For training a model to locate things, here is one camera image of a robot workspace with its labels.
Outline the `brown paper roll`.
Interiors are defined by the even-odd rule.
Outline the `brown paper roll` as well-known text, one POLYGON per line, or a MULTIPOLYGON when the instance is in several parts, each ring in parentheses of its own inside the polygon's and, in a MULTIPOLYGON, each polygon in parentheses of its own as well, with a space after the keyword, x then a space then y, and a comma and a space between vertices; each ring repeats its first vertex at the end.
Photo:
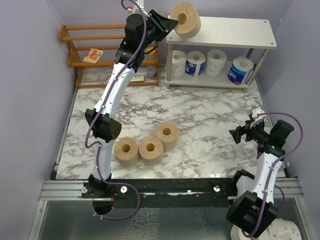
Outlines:
POLYGON ((201 29, 200 16, 190 2, 181 2, 174 6, 170 11, 170 19, 178 21, 174 31, 181 38, 193 38, 201 29))
POLYGON ((138 150, 142 161, 147 166, 156 166, 163 161, 163 144, 154 136, 144 137, 138 145, 138 150))
POLYGON ((118 162, 126 168, 135 166, 141 159, 138 143, 128 136, 116 143, 113 152, 118 162))
POLYGON ((155 137, 162 142, 165 152, 176 147, 179 134, 179 128, 171 122, 161 122, 155 127, 155 137))

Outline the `pink dotted roll front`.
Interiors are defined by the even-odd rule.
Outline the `pink dotted roll front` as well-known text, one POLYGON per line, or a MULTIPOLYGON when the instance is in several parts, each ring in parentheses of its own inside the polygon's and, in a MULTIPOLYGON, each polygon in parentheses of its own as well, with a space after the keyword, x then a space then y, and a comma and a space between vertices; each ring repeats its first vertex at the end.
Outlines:
POLYGON ((171 76, 181 77, 185 73, 187 62, 187 55, 180 50, 174 50, 172 52, 172 66, 171 66, 171 76))

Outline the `pink dotted roll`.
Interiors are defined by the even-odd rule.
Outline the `pink dotted roll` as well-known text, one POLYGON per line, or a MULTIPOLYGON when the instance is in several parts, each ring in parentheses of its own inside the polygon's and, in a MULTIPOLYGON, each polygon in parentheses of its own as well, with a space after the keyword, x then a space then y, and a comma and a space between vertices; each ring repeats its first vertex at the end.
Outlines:
POLYGON ((172 52, 172 66, 171 66, 171 76, 181 77, 185 73, 187 62, 187 55, 180 50, 174 50, 172 52))
POLYGON ((209 78, 217 78, 225 66, 227 55, 219 49, 212 49, 207 53, 204 74, 209 78))

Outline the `blue Tempo roll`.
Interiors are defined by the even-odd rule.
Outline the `blue Tempo roll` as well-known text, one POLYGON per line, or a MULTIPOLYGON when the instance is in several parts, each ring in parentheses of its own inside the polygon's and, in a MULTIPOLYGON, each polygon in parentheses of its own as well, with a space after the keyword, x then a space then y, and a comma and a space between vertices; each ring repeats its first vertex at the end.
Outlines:
POLYGON ((246 82, 253 68, 254 63, 251 60, 239 56, 232 61, 227 77, 233 84, 241 85, 246 82))

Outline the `pink dotted roll back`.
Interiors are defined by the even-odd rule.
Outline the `pink dotted roll back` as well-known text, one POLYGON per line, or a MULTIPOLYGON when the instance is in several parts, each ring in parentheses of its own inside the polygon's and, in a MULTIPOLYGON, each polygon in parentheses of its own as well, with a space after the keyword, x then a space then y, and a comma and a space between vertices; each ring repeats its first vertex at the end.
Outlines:
POLYGON ((227 55, 219 49, 212 49, 207 53, 204 74, 209 78, 217 78, 225 66, 227 55))

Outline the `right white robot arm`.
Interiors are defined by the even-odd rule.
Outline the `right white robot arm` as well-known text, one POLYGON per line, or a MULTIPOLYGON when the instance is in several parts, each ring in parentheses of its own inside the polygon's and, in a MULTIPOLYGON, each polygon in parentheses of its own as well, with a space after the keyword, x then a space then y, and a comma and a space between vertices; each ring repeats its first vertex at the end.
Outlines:
POLYGON ((285 155, 283 145, 294 127, 278 120, 269 133, 265 123, 247 120, 229 133, 236 144, 245 136, 247 142, 257 143, 257 169, 255 175, 239 170, 230 182, 229 189, 236 195, 230 205, 226 219, 239 227, 247 235, 258 238, 276 219, 279 209, 274 205, 274 188, 278 171, 285 155))

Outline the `white two-tier shelf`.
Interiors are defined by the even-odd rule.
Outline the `white two-tier shelf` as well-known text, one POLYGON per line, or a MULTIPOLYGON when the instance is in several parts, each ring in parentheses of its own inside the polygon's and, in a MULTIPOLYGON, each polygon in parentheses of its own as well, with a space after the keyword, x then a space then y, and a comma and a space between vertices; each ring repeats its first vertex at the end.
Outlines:
POLYGON ((228 18, 228 17, 209 17, 201 16, 201 28, 195 37, 182 38, 175 31, 166 37, 167 57, 166 57, 166 76, 165 85, 189 86, 189 87, 209 87, 225 89, 241 89, 244 93, 252 86, 263 62, 270 51, 277 47, 276 39, 267 19, 247 19, 247 18, 228 18), (264 50, 263 55, 257 62, 253 73, 247 83, 236 85, 232 83, 227 74, 232 62, 227 61, 222 73, 217 78, 209 78, 201 74, 192 77, 184 74, 181 77, 172 76, 172 57, 175 45, 188 47, 205 46, 223 49, 247 49, 247 58, 252 56, 255 49, 264 50))

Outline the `yellow cube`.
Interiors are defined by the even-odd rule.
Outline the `yellow cube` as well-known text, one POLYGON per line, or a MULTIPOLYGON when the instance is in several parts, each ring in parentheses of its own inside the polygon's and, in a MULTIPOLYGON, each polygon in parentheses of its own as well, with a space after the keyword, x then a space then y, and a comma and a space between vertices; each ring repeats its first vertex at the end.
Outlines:
POLYGON ((155 53, 155 49, 156 49, 156 47, 155 46, 152 46, 152 47, 148 47, 147 49, 146 49, 146 52, 145 52, 145 54, 146 55, 149 55, 149 54, 154 54, 155 53))

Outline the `small grey cup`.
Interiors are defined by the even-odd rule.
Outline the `small grey cup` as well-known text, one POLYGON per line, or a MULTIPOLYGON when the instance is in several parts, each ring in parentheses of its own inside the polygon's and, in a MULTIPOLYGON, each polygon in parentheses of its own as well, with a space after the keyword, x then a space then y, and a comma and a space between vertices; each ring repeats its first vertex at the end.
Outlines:
POLYGON ((149 65, 146 67, 146 77, 148 79, 155 79, 156 78, 157 69, 153 65, 149 65))

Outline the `white green flat box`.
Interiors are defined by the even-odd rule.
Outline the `white green flat box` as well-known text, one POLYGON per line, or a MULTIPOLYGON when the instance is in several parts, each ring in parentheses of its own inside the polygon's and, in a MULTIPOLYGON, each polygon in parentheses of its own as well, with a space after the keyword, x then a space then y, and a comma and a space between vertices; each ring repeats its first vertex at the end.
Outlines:
POLYGON ((130 83, 143 83, 145 81, 145 76, 143 74, 136 74, 131 80, 130 83))

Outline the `orange patterned booklet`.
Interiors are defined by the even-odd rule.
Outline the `orange patterned booklet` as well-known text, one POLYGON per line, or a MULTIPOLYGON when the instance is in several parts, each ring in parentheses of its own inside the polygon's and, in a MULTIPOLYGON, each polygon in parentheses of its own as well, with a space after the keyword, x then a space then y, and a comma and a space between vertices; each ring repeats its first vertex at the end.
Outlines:
POLYGON ((95 48, 90 48, 82 61, 84 63, 89 63, 89 64, 96 64, 101 56, 104 54, 103 50, 95 49, 95 48))

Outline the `brown wooden rack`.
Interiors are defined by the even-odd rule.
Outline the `brown wooden rack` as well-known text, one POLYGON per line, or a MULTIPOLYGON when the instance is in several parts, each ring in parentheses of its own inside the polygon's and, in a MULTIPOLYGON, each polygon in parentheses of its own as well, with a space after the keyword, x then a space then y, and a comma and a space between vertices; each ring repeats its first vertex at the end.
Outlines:
POLYGON ((88 31, 88 30, 120 30, 124 29, 124 25, 86 25, 86 26, 66 26, 62 25, 60 32, 58 34, 59 41, 66 42, 69 47, 69 57, 67 64, 70 68, 75 67, 77 70, 77 77, 75 86, 77 89, 81 88, 100 88, 106 87, 105 83, 97 84, 83 84, 82 78, 85 68, 111 68, 114 65, 113 61, 101 61, 98 60, 96 63, 84 62, 83 58, 80 57, 79 52, 89 52, 91 49, 96 49, 99 51, 112 51, 118 50, 119 45, 104 45, 104 46, 94 46, 89 44, 88 46, 76 46, 75 41, 108 41, 108 40, 122 40, 123 35, 81 35, 81 36, 71 36, 70 31, 88 31))

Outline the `plain white roll foreground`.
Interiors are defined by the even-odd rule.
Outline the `plain white roll foreground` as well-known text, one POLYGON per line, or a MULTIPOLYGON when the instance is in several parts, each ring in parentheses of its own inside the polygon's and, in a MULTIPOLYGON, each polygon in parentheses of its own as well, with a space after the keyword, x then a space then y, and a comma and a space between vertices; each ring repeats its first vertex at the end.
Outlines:
POLYGON ((246 237, 244 236, 242 230, 237 227, 236 225, 233 225, 230 231, 230 237, 231 240, 269 240, 269 233, 267 230, 265 230, 259 237, 246 237))

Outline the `pink dotted roll foreground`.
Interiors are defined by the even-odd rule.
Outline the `pink dotted roll foreground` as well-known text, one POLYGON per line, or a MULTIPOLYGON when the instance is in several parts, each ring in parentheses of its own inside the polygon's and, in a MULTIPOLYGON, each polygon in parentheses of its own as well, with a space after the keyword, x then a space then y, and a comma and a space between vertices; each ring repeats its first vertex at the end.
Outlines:
POLYGON ((275 219, 267 231, 270 240, 302 240, 298 226, 292 221, 275 219))

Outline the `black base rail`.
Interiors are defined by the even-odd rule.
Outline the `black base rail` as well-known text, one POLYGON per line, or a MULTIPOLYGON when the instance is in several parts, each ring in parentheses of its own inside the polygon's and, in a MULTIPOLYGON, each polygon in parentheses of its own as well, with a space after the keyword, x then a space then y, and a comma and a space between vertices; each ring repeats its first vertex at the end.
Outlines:
POLYGON ((226 178, 108 179, 90 176, 83 182, 82 198, 92 199, 99 213, 118 209, 202 208, 229 206, 228 198, 237 195, 236 182, 254 175, 238 170, 226 178))

